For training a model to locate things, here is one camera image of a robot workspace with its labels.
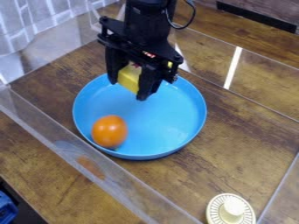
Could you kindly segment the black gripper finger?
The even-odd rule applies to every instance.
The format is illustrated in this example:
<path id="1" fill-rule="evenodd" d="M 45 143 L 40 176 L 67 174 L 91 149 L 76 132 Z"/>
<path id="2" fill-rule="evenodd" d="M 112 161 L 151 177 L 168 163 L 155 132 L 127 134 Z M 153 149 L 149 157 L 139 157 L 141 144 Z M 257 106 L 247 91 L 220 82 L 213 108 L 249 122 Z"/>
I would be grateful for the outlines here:
<path id="1" fill-rule="evenodd" d="M 127 53 L 116 48 L 105 49 L 107 77 L 112 84 L 117 83 L 117 72 L 128 65 Z"/>
<path id="2" fill-rule="evenodd" d="M 136 99 L 144 101 L 157 91 L 163 81 L 163 72 L 152 67 L 143 66 L 137 81 Z"/>

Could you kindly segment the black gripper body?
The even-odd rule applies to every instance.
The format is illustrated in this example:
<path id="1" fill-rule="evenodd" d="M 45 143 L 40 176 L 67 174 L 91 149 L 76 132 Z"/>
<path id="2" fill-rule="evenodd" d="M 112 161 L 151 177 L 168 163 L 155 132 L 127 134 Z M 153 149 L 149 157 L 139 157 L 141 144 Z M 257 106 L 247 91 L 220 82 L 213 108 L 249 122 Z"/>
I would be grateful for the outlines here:
<path id="1" fill-rule="evenodd" d="M 125 0 L 125 16 L 120 21 L 101 16 L 99 43 L 127 53 L 128 62 L 157 67 L 172 62 L 172 73 L 183 63 L 183 56 L 168 42 L 173 25 L 176 0 Z"/>

